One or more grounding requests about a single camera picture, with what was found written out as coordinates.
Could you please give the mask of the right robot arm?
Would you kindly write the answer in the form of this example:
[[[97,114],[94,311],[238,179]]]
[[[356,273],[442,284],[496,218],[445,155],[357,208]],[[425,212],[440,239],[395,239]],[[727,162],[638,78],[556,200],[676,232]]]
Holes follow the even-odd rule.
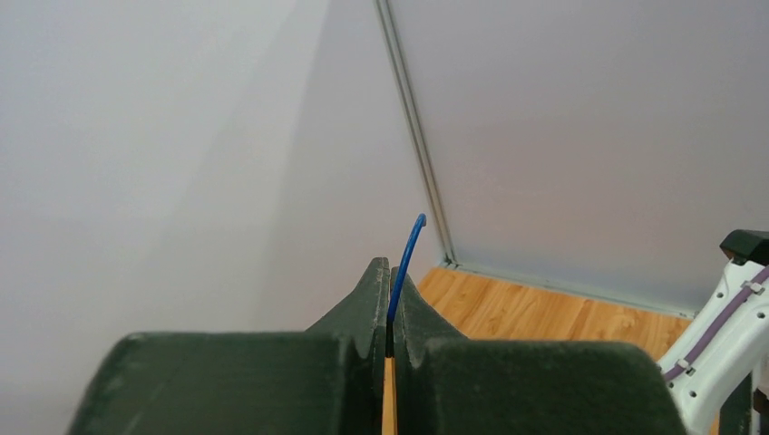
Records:
[[[728,262],[715,291],[658,360],[688,434],[758,434],[768,359],[768,234],[737,229],[719,245]]]

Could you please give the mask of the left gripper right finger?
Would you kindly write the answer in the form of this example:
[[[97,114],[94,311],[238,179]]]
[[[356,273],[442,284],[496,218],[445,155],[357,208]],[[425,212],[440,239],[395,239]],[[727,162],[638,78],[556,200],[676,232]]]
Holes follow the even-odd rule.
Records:
[[[679,322],[442,269],[394,321],[398,434],[682,434],[653,354]]]

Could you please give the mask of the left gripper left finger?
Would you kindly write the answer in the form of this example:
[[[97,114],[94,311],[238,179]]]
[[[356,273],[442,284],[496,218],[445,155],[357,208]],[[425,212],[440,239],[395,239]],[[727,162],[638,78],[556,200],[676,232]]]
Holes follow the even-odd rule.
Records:
[[[140,332],[92,377],[72,434],[377,434],[391,270],[300,332]]]

